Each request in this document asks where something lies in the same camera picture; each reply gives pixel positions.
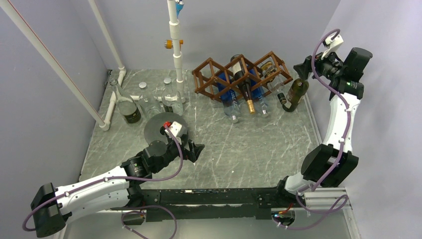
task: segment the blue bottle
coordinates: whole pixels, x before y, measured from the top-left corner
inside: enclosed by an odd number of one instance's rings
[[[249,72],[255,75],[254,70],[250,70]],[[254,80],[251,80],[251,87],[253,87],[254,85],[256,85],[256,82]],[[253,100],[253,105],[255,107],[255,110],[262,117],[264,118],[267,117],[270,113],[270,107],[269,107],[268,100],[263,96],[264,89],[262,88],[262,86],[253,90],[251,94],[252,94],[252,100]]]
[[[224,73],[222,73],[218,77],[225,80]],[[219,92],[225,89],[224,85],[220,83],[217,83],[217,85]],[[228,116],[232,123],[237,123],[239,121],[240,116],[240,107],[236,99],[236,93],[234,92],[234,90],[228,90],[226,93],[222,94],[220,98],[224,107],[224,113]]]

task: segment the table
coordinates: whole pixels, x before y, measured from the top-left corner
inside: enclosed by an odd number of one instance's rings
[[[145,81],[148,89],[159,93],[163,79],[176,78],[174,70],[128,71],[123,89],[131,95],[139,94],[138,84]],[[197,162],[186,161],[180,174],[172,180],[146,182],[144,189],[187,188],[242,188],[273,187],[280,179],[300,170],[304,157],[317,145],[316,130],[305,103],[293,113],[276,108],[276,99],[269,95],[272,112],[267,118],[250,115],[245,101],[241,100],[242,116],[232,124],[223,112],[222,104],[201,94],[194,93],[193,76],[184,71],[185,95],[183,118],[188,123],[190,138],[204,144]],[[99,110],[104,118],[112,88],[106,88]],[[82,168],[80,180],[86,180],[120,165],[147,147],[143,137],[144,120],[139,128],[129,127],[122,116],[115,112],[109,131],[102,131],[98,124]],[[155,178],[173,174],[177,160]]]

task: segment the green glass bottle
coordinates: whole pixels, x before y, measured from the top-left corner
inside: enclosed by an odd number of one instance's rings
[[[287,93],[287,101],[283,105],[283,109],[287,112],[293,112],[298,107],[302,98],[305,96],[306,91],[308,91],[309,82],[302,80],[301,78],[295,79],[292,86]]]

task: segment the blue connector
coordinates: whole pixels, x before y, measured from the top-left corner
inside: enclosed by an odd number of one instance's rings
[[[179,13],[183,9],[185,3],[182,0],[176,1],[176,16],[179,18]]]

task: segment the white pipe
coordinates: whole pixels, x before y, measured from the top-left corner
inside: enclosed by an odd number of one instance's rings
[[[122,84],[123,78],[125,75],[126,75],[126,69],[123,67],[123,69],[119,71],[119,77],[117,79],[117,82],[119,83],[119,85]],[[100,128],[104,131],[107,131],[110,128],[111,117],[113,116],[115,105],[116,105],[116,94],[113,92],[110,97],[110,103],[108,105],[107,113],[105,114],[105,119],[104,119],[105,124],[103,126],[100,126]]]
[[[105,40],[107,41],[108,47],[110,48],[116,62],[117,65],[119,67],[119,70],[123,70],[124,69],[124,65],[120,59],[120,56],[117,52],[116,46],[113,42],[113,40],[111,39],[110,33],[107,29],[106,23],[104,22],[103,17],[101,16],[100,11],[98,10],[98,6],[97,3],[95,2],[95,0],[88,0],[88,2],[90,3],[91,9],[94,12],[95,18],[97,19],[98,24],[100,25],[101,31],[103,32],[103,35],[105,37]]]
[[[185,94],[184,94],[184,79],[182,74],[182,53],[180,51],[179,45],[179,38],[180,38],[180,27],[179,27],[179,20],[177,19],[176,13],[176,2],[174,0],[167,0],[167,7],[169,9],[169,25],[170,25],[170,37],[173,41],[173,60],[174,60],[174,67],[176,68],[176,87],[177,91],[180,92],[180,96],[182,97],[182,102],[185,102]]]
[[[72,81],[69,75],[65,72],[63,67],[54,58],[53,54],[47,49],[47,47],[41,42],[40,38],[35,34],[32,28],[27,22],[20,16],[17,9],[9,0],[0,0],[0,7],[10,17],[13,23],[19,28],[19,30],[28,38],[29,42],[35,47],[35,49],[41,54],[44,60],[53,68],[54,72],[62,79],[69,90],[76,96],[81,104],[88,110],[90,115],[98,122],[100,126],[104,126],[105,122],[101,119],[101,116],[94,109],[94,107],[88,102],[87,98],[78,89],[76,84]]]

